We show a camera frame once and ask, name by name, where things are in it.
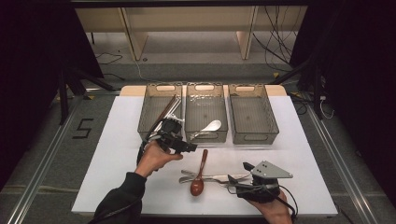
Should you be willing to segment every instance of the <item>red handle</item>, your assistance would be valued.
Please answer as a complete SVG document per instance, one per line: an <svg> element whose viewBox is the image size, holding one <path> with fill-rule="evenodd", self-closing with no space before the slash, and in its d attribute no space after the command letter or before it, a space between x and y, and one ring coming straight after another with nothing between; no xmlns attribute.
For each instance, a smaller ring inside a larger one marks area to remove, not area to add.
<svg viewBox="0 0 396 224"><path fill-rule="evenodd" d="M199 168L199 173L197 177L202 177L202 171L204 170L206 157L207 157L207 149L204 149L204 152L202 154L201 167Z"/></svg>

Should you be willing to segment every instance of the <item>human arm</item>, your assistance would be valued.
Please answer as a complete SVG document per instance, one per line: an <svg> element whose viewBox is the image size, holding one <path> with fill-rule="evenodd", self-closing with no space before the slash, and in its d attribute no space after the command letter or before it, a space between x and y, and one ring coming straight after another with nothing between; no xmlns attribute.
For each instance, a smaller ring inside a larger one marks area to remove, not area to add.
<svg viewBox="0 0 396 224"><path fill-rule="evenodd" d="M287 201L286 195L282 190L280 191L278 197L284 202ZM274 199L270 203L257 203L249 200L247 201L255 206L270 224L292 223L289 208L277 199Z"/></svg>
<svg viewBox="0 0 396 224"><path fill-rule="evenodd" d="M148 143L145 153L134 172L128 172L122 185L111 190L99 203L90 223L138 223L142 211L141 199L145 193L147 177L153 171L163 168L169 161L181 160L182 158L181 154L170 154L170 150L164 152L156 141ZM113 212L117 214L101 218Z"/></svg>

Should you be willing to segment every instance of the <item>wooden spoon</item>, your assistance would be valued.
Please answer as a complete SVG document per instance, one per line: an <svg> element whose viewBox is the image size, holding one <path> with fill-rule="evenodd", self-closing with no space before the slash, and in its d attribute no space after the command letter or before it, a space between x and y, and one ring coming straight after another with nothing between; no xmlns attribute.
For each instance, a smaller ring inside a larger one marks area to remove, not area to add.
<svg viewBox="0 0 396 224"><path fill-rule="evenodd" d="M191 182L190 192L193 196L198 196L204 190L204 180L202 179L202 171L204 170L205 162L207 157L207 149L204 149L202 154L201 167L199 168L198 176L195 177Z"/></svg>

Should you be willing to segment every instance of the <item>printed number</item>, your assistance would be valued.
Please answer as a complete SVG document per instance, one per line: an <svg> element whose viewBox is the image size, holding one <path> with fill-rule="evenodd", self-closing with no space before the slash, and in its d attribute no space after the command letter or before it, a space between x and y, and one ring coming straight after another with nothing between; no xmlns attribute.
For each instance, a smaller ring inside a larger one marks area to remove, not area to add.
<svg viewBox="0 0 396 224"><path fill-rule="evenodd" d="M82 126L82 123L83 123L84 121L92 121L92 120L93 120L93 119L82 119L82 120L79 122L77 131L86 131L86 133L85 133L84 136L73 136L73 139L88 138L88 135L90 135L90 132L91 132L91 128L81 128L81 126Z"/></svg>

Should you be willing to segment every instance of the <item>white spoon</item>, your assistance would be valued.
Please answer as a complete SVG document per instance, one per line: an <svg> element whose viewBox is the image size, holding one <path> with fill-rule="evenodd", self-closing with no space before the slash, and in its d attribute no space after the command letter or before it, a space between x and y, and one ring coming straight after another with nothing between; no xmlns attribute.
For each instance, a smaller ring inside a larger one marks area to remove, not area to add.
<svg viewBox="0 0 396 224"><path fill-rule="evenodd" d="M212 120L204 129L199 131L198 133L193 133L190 136L190 140L194 139L196 136L200 134L210 134L210 132L217 131L221 127L221 121L218 119Z"/></svg>

